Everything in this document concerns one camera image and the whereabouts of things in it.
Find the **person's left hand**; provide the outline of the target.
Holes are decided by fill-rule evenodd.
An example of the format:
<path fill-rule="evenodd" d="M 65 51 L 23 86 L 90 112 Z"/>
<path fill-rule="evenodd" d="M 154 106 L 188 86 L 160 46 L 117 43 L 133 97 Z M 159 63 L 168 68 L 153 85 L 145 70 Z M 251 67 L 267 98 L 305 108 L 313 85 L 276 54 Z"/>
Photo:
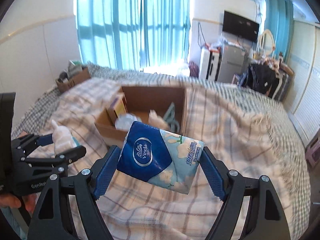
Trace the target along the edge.
<path fill-rule="evenodd" d="M 27 196 L 23 196 L 22 199 L 24 201 L 25 209 L 29 213 L 33 213 L 36 206 L 36 194 L 30 194 Z M 10 193 L 1 194 L 0 197 L 0 205 L 1 207 L 10 207 L 18 209 L 21 207 L 21 201 L 14 195 Z"/>

